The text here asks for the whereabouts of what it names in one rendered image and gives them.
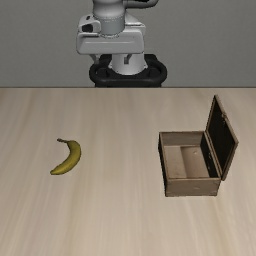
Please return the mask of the brown wooden box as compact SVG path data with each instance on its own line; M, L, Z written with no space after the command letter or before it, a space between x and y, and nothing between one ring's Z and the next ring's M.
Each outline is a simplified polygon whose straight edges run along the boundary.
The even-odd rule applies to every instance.
M158 151L166 197L217 195L221 178L205 132L160 132Z

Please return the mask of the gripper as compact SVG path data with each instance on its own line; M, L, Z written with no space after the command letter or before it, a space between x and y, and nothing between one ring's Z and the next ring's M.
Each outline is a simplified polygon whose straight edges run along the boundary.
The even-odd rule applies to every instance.
M76 50L79 54L88 54L94 64L99 64L99 54L127 54L124 64L128 65L131 54L144 51L146 26L130 14L125 15L125 27L114 35L102 33L101 22L92 14L83 16L78 25Z

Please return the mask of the brown wooden box lid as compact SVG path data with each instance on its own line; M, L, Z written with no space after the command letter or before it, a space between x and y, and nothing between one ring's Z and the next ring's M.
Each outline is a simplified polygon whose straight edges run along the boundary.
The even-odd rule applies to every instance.
M218 95L213 97L205 132L216 171L224 181L233 161L238 139Z

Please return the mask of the yellow banana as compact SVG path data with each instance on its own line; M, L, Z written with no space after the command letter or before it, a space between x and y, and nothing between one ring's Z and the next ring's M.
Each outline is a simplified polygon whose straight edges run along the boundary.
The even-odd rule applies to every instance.
M58 138L57 141L65 143L68 146L69 155L62 163L50 171L51 175L63 175L71 171L77 165L82 155L81 146L75 140L64 140Z

